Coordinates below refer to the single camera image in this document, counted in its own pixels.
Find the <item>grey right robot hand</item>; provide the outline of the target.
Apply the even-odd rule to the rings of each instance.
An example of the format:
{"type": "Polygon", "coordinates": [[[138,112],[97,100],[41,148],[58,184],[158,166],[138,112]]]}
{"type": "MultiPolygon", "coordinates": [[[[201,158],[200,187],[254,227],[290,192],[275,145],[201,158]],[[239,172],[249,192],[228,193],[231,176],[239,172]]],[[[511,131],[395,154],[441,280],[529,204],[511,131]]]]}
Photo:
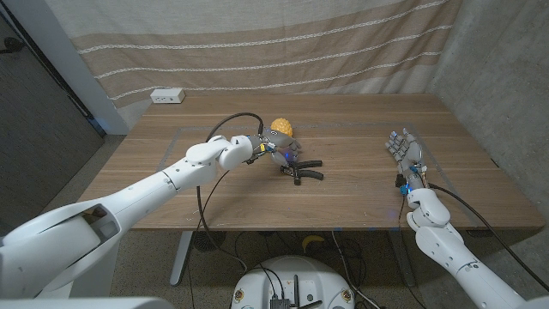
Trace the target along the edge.
{"type": "Polygon", "coordinates": [[[400,188],[402,194],[428,187],[422,147],[413,134],[406,129],[403,129],[401,134],[392,131],[385,147],[395,159],[395,186],[400,188]]]}

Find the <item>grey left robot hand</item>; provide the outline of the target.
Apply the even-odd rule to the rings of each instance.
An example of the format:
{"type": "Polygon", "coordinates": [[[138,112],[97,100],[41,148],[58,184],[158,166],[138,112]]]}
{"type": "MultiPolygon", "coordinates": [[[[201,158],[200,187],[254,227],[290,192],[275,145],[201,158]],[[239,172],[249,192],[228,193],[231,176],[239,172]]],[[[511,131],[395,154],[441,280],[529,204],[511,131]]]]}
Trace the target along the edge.
{"type": "Polygon", "coordinates": [[[301,149],[296,139],[278,130],[265,130],[261,135],[249,136],[249,139],[252,145],[252,155],[247,160],[249,164],[262,155],[270,155],[274,163],[289,167],[297,160],[301,149]]]}

